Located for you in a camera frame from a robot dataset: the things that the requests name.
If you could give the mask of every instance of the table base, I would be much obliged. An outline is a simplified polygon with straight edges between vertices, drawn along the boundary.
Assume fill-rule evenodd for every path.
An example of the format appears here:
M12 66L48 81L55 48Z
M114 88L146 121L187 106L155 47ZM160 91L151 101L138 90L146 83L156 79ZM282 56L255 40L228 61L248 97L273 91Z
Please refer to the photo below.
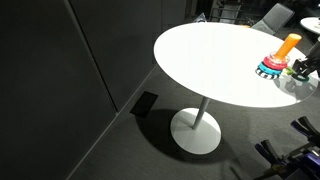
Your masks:
M207 154L218 147L221 131L217 121L207 112L197 129L192 129L198 111L187 108L176 113L171 121L171 134L182 149L193 154Z

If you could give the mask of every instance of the table top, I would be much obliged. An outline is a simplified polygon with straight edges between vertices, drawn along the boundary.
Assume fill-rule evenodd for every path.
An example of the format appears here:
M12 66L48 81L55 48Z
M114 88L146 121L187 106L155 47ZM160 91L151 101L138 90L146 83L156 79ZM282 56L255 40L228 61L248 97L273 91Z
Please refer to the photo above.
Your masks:
M320 35L320 20L319 17L307 17L300 21L302 27L307 30Z
M308 98L318 86L280 76L267 80L255 73L283 40L250 28L224 23L191 23L169 29L154 45L164 72L182 86L211 99L247 107L280 107ZM291 63L305 55L293 48Z

